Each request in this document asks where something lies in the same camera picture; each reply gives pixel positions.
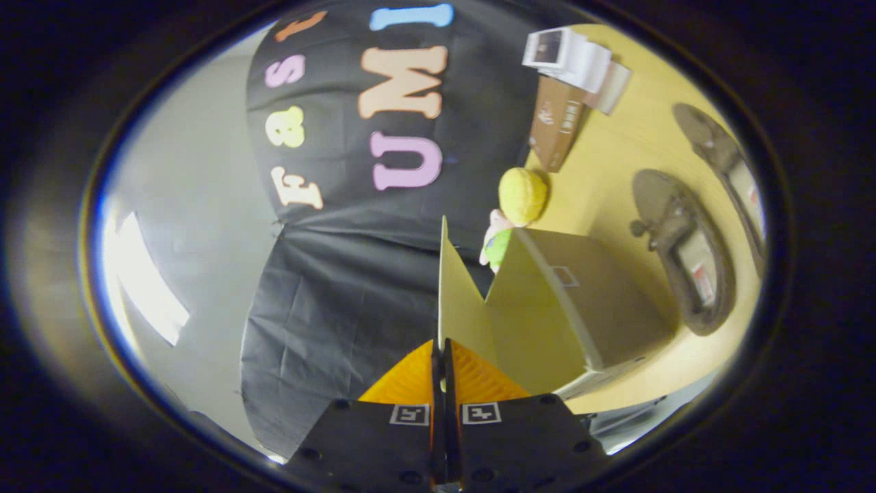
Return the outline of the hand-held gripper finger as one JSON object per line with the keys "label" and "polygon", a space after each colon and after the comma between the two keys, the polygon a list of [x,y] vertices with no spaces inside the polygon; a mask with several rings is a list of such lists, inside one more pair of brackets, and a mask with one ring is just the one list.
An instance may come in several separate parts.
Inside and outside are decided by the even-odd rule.
{"label": "hand-held gripper finger", "polygon": [[446,477],[442,355],[428,341],[326,406],[284,469],[303,490],[432,490]]}
{"label": "hand-held gripper finger", "polygon": [[445,341],[445,458],[460,490],[590,490],[610,458],[553,393],[532,395]]}

